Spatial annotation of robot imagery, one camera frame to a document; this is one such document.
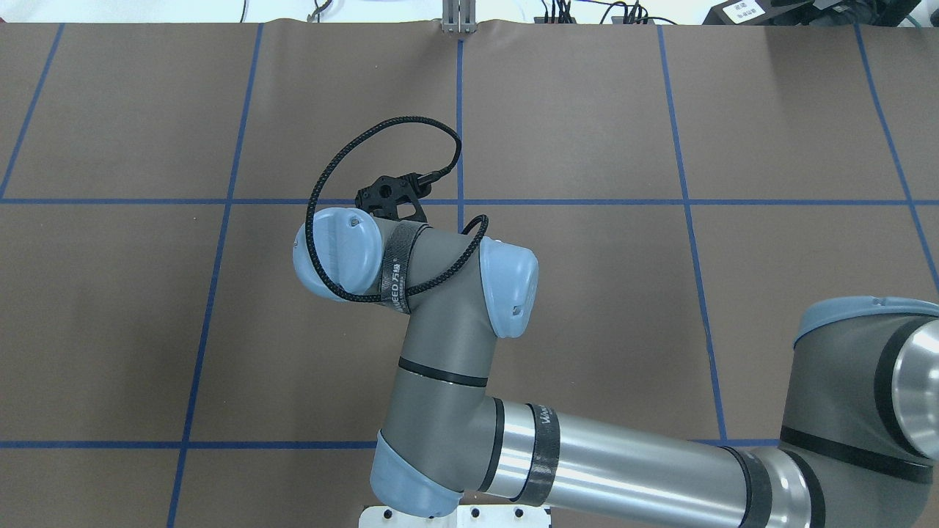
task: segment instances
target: white floor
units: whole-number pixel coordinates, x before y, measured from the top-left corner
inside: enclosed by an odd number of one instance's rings
[[[654,16],[676,23],[701,23],[719,0],[642,0]],[[477,0],[477,20],[532,22],[544,13],[541,0]],[[237,22],[243,0],[0,0],[7,22],[197,23]],[[248,0],[247,22],[279,18],[306,20],[313,0]],[[939,0],[923,0],[913,12],[924,26]],[[597,23],[606,6],[576,0],[579,23]],[[439,18],[441,0],[333,0],[322,22],[405,22]]]

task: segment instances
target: blue vertical line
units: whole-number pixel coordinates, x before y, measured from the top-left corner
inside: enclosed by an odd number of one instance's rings
[[[881,127],[884,129],[886,144],[890,148],[890,156],[893,157],[893,165],[897,168],[900,186],[903,188],[906,203],[910,208],[910,216],[913,217],[913,225],[916,227],[916,234],[919,236],[919,244],[923,247],[923,255],[926,257],[926,264],[930,268],[932,284],[936,288],[936,292],[939,293],[939,273],[936,272],[935,261],[932,260],[932,252],[930,251],[929,242],[926,240],[923,225],[919,222],[919,214],[916,212],[916,202],[913,200],[913,193],[910,192],[910,185],[906,181],[906,174],[903,173],[903,165],[900,163],[900,155],[897,154],[897,147],[893,143],[893,135],[890,133],[890,127],[886,124],[884,108],[881,107],[880,97],[877,95],[877,86],[874,85],[874,77],[870,73],[870,62],[868,61],[867,49],[864,47],[864,38],[861,36],[861,26],[857,24],[854,25],[854,36],[857,37],[857,49],[861,53],[861,62],[864,63],[864,73],[868,77],[870,98],[873,99],[874,109],[877,110],[877,117],[880,118]]]
[[[49,68],[53,64],[55,50],[58,49],[59,40],[62,39],[62,32],[65,30],[65,24],[59,25],[55,32],[53,46],[49,49],[49,56],[46,57],[46,65],[42,67],[42,74],[39,76],[39,82],[36,83],[36,91],[33,92],[33,100],[29,102],[29,108],[26,110],[26,117],[23,118],[23,125],[20,127],[20,135],[16,138],[16,145],[13,146],[13,153],[9,156],[7,163],[7,172],[3,175],[3,181],[0,182],[0,198],[3,198],[7,191],[9,178],[13,176],[13,167],[16,165],[16,158],[20,155],[20,147],[23,146],[23,139],[26,138],[26,131],[29,129],[29,121],[33,119],[33,111],[36,110],[36,103],[39,101],[39,94],[42,93],[42,87],[46,84],[46,77],[49,75]]]
[[[463,137],[463,39],[456,42],[456,134]],[[466,197],[463,195],[463,158],[456,161],[456,230],[463,230]]]
[[[685,224],[688,228],[688,241],[691,245],[691,261],[695,269],[695,284],[698,288],[698,307],[701,312],[701,322],[704,325],[704,340],[707,346],[708,361],[711,365],[711,388],[714,392],[714,408],[717,413],[717,430],[721,440],[727,440],[727,425],[724,421],[724,402],[720,395],[720,380],[717,376],[717,359],[714,355],[714,340],[711,337],[711,320],[707,315],[707,299],[704,297],[704,282],[701,279],[701,266],[698,259],[698,240],[695,238],[694,221],[691,218],[691,200],[688,196],[688,182],[685,178],[685,159],[682,156],[682,142],[678,137],[678,120],[675,117],[675,99],[671,93],[671,78],[669,76],[669,59],[665,52],[665,34],[662,26],[655,27],[658,31],[658,49],[662,55],[662,75],[665,77],[665,94],[669,102],[669,117],[671,119],[671,140],[675,144],[675,162],[678,164],[678,179],[682,184],[682,201],[685,206]]]
[[[254,73],[257,71],[257,57],[261,50],[261,35],[264,25],[257,25],[257,34],[254,36],[254,53],[251,58],[251,70],[248,73],[248,87],[245,88],[244,105],[241,108],[241,122],[238,130],[238,140],[235,143],[235,155],[232,160],[231,176],[228,180],[228,195],[225,200],[225,209],[222,214],[222,227],[219,229],[219,241],[215,247],[215,262],[212,265],[212,278],[208,285],[208,300],[206,313],[202,319],[202,333],[199,336],[199,349],[195,356],[195,368],[192,373],[192,386],[189,392],[189,403],[186,407],[186,421],[182,429],[182,445],[179,447],[176,477],[173,481],[173,495],[170,498],[169,514],[166,519],[167,528],[173,528],[176,523],[179,494],[182,490],[182,477],[186,469],[186,455],[189,451],[189,439],[192,433],[192,417],[195,414],[195,401],[199,394],[199,381],[202,378],[202,364],[206,358],[206,344],[208,342],[208,328],[212,321],[212,309],[215,305],[215,292],[219,284],[219,270],[222,267],[222,254],[225,247],[225,235],[228,232],[228,219],[231,216],[232,202],[235,195],[235,183],[238,180],[238,168],[241,157],[241,146],[244,142],[244,131],[248,124],[248,110],[251,107],[251,93],[254,90]]]

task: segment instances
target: cable tie strap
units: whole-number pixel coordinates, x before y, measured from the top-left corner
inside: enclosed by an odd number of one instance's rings
[[[402,220],[385,244],[385,255],[381,259],[381,304],[402,314],[410,313],[405,294],[410,254],[425,229],[427,224]]]

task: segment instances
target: light blue cover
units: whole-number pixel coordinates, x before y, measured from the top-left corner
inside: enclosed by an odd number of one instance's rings
[[[538,289],[538,259],[534,253],[483,237],[479,269],[492,330],[498,337],[524,334]]]
[[[826,324],[850,318],[881,314],[915,314],[939,317],[939,305],[903,297],[838,297],[815,303],[806,310],[799,325],[797,342],[803,335]]]
[[[372,491],[385,505],[414,517],[446,517],[460,504],[462,492],[444,488],[414,469],[378,432],[372,462]]]
[[[326,275],[349,293],[365,293],[378,277],[384,251],[375,219],[363,210],[328,208],[314,215],[313,227],[316,255]],[[306,246],[305,230],[306,224],[301,225],[294,239],[293,262],[297,277],[316,295],[342,301],[316,274]]]

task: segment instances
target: black rubber ring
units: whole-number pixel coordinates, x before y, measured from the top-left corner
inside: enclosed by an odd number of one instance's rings
[[[910,335],[924,324],[934,320],[935,318],[927,317],[915,318],[899,327],[884,345],[884,351],[881,352],[880,360],[877,362],[877,370],[874,371],[874,404],[877,406],[881,423],[884,424],[886,432],[897,445],[910,455],[921,458],[927,457],[913,447],[903,434],[900,420],[893,408],[893,368],[900,356],[900,349],[903,348]]]
[[[799,471],[802,473],[802,477],[806,479],[808,501],[811,504],[808,528],[824,528],[824,491],[822,491],[822,483],[819,482],[818,476],[815,475],[815,472],[812,471],[812,467],[808,465],[808,462],[806,462],[804,458],[799,457],[788,449],[780,449],[779,451],[788,455],[789,458],[795,462],[795,465],[798,466]]]
[[[766,528],[773,510],[773,483],[766,466],[749,451],[737,451],[727,445],[720,448],[737,459],[747,483],[747,505],[737,528]]]
[[[525,485],[514,503],[540,506],[547,500],[554,486],[554,475],[558,471],[561,457],[561,426],[558,414],[544,405],[528,404],[534,416],[534,447],[531,450],[531,467]]]
[[[879,474],[916,482],[917,484],[932,484],[932,466],[875,453],[786,426],[783,426],[779,432],[779,439],[823,457],[833,458]]]
[[[433,366],[414,363],[403,357],[398,359],[398,366],[404,368],[407,372],[424,376],[425,378],[447,381],[448,383],[456,383],[457,385],[466,385],[468,387],[485,387],[485,385],[489,382],[489,378],[475,378],[473,376],[455,374],[453,372],[447,372],[446,370],[434,368]]]
[[[489,455],[489,468],[485,470],[483,484],[479,491],[486,493],[492,486],[492,479],[496,477],[496,468],[499,467],[499,457],[502,454],[502,438],[505,435],[505,406],[502,400],[497,397],[492,398],[496,402],[496,435],[492,440],[492,454]]]

